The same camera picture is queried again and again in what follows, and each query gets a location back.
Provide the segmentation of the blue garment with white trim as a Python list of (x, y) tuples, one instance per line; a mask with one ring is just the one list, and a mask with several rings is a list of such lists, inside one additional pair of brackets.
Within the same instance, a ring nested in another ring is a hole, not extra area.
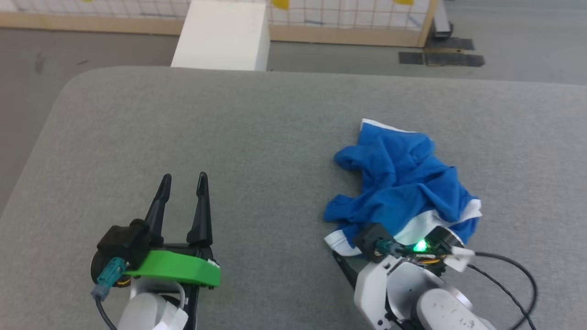
[(363, 119), (357, 144), (334, 159), (362, 178), (357, 197), (339, 194), (324, 212), (325, 222), (338, 224), (325, 243), (340, 255), (360, 255), (353, 239), (372, 223), (382, 224), (405, 246), (417, 244), (438, 226), (463, 243), (474, 235), (482, 202), (461, 184), (457, 168), (435, 155), (435, 143), (426, 134)]

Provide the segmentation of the long black floor mat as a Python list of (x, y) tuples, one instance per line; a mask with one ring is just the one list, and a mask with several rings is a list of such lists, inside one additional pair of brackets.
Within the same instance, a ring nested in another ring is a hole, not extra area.
[(482, 67), (484, 56), (462, 53), (399, 52), (399, 63), (426, 66)]

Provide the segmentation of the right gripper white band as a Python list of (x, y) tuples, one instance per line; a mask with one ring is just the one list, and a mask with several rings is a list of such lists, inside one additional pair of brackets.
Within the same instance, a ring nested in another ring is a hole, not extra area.
[(344, 256), (332, 251), (344, 277), (354, 290), (354, 303), (371, 330), (414, 330), (410, 297), (414, 293), (414, 265), (387, 257), (369, 263), (361, 272), (354, 270)]

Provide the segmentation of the small black floor mat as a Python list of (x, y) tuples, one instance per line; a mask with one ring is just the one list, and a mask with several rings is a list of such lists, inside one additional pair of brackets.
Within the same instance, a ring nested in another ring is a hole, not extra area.
[(475, 50), (474, 42), (472, 39), (463, 39), (458, 37), (428, 38), (424, 45), (424, 48), (426, 50)]

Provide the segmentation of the lemon print grid partition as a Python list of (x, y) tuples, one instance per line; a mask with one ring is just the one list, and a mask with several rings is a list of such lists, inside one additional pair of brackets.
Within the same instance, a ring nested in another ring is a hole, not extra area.
[(0, 0), (0, 28), (180, 35), (192, 3), (266, 15), (272, 40), (422, 48), (443, 0)]

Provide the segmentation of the white rectangular box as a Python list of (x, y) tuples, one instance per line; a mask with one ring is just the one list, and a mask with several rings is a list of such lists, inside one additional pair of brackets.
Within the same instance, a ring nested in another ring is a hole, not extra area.
[(267, 70), (266, 0), (192, 0), (171, 67)]

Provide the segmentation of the metal panel foot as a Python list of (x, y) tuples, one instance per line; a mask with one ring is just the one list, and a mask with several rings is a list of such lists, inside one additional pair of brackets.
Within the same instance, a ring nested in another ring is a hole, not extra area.
[(436, 2), (432, 35), (435, 39), (447, 40), (453, 34), (454, 25), (449, 21), (445, 1), (436, 0)]

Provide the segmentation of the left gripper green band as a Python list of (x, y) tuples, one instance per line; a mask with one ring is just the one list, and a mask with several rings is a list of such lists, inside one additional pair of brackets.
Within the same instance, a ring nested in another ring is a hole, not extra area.
[[(171, 194), (172, 176), (163, 176), (155, 197), (145, 216), (150, 230), (151, 246), (163, 246), (164, 210)], [(218, 287), (222, 279), (222, 270), (214, 258), (211, 226), (211, 203), (208, 176), (199, 174), (196, 195), (198, 198), (192, 227), (187, 234), (191, 246), (175, 244), (163, 249), (152, 249), (140, 267), (128, 268), (124, 273), (129, 276), (142, 276), (158, 280), (178, 282), (191, 286)]]

